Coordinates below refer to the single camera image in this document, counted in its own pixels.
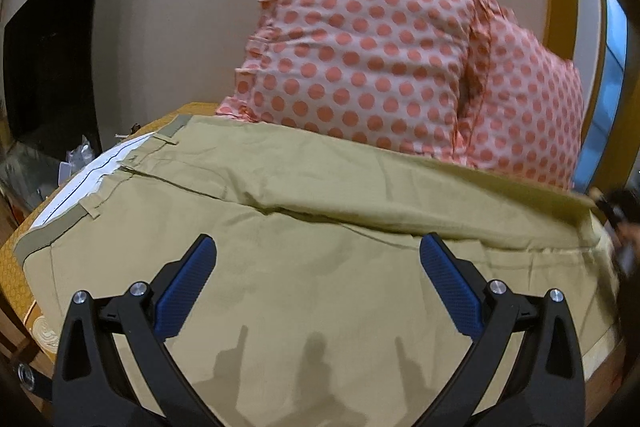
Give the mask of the round metal knob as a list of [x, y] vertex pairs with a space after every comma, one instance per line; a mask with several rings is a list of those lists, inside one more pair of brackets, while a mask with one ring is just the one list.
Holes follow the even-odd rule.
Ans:
[[16, 368], [17, 377], [21, 385], [29, 392], [34, 393], [37, 384], [37, 378], [32, 368], [25, 363], [20, 363]]

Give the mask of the left polka dot pillow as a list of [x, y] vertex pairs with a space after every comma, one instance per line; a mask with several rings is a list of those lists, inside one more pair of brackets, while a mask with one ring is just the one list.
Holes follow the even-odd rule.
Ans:
[[218, 114], [449, 160], [480, 0], [260, 0]]

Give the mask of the cluttered bedside table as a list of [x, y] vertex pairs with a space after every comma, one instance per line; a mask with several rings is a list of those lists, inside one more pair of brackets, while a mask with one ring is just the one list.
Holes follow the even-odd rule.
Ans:
[[1, 154], [1, 197], [22, 222], [73, 174], [87, 167], [98, 154], [86, 138], [66, 153], [65, 160], [57, 160], [35, 147], [16, 142]]

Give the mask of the yellow patterned bed sheet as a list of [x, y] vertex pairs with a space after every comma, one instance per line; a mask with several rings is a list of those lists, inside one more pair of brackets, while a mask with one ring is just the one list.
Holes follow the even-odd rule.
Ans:
[[[1, 290], [8, 300], [9, 305], [20, 318], [21, 323], [29, 331], [29, 335], [35, 338], [39, 349], [53, 361], [56, 349], [58, 349], [58, 340], [44, 340], [43, 334], [37, 336], [34, 334], [32, 324], [35, 324], [37, 317], [43, 316], [39, 308], [38, 301], [32, 293], [32, 288], [26, 280], [21, 262], [18, 262], [14, 255], [14, 247], [18, 240], [26, 234], [31, 228], [40, 227], [46, 223], [54, 215], [59, 215], [64, 210], [62, 207], [66, 202], [75, 202], [76, 199], [82, 199], [88, 194], [95, 192], [102, 178], [112, 173], [119, 167], [119, 163], [125, 156], [132, 152], [135, 148], [149, 138], [149, 136], [160, 128], [170, 124], [171, 121], [178, 117], [186, 116], [213, 116], [216, 112], [218, 104], [206, 102], [191, 102], [184, 104], [173, 112], [158, 118], [141, 127], [130, 135], [124, 135], [124, 139], [109, 148], [105, 153], [99, 155], [90, 162], [91, 166], [82, 168], [78, 173], [74, 174], [63, 185], [56, 188], [51, 195], [43, 199], [43, 202], [26, 216], [23, 222], [11, 234], [11, 236], [1, 246]], [[622, 358], [625, 354], [625, 345], [617, 330], [617, 326], [611, 326], [598, 341], [588, 350], [582, 357], [585, 363], [587, 379], [596, 378], [593, 376], [600, 371], [599, 367], [603, 364], [607, 367], [611, 366], [613, 373], [618, 372], [622, 368]]]

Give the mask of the window with wooden frame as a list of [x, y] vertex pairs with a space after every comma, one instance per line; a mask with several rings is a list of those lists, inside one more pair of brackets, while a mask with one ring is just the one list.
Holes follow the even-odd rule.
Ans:
[[613, 160], [639, 72], [639, 0], [544, 0], [542, 42], [574, 63], [582, 80], [582, 137], [572, 183], [626, 184], [638, 172], [631, 145]]

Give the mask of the polka dot pillow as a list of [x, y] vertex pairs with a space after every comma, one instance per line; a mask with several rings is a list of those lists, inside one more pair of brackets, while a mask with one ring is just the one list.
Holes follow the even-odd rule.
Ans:
[[454, 159], [569, 190], [582, 135], [582, 80], [497, 0], [472, 0]]
[[480, 0], [260, 0], [218, 114], [449, 160]]

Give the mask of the right polka dot pillow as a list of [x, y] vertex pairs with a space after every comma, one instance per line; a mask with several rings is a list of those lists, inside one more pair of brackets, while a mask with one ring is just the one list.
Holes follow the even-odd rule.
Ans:
[[582, 135], [582, 80], [497, 0], [472, 0], [454, 159], [569, 190]]

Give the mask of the khaki beige pants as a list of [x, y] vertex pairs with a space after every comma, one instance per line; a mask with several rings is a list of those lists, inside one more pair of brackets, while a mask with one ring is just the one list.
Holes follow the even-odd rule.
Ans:
[[214, 273], [168, 348], [230, 426], [408, 426], [469, 347], [419, 262], [435, 232], [512, 291], [565, 294], [590, 369], [610, 351], [611, 244], [585, 197], [275, 124], [181, 115], [14, 255], [59, 331], [201, 234]]

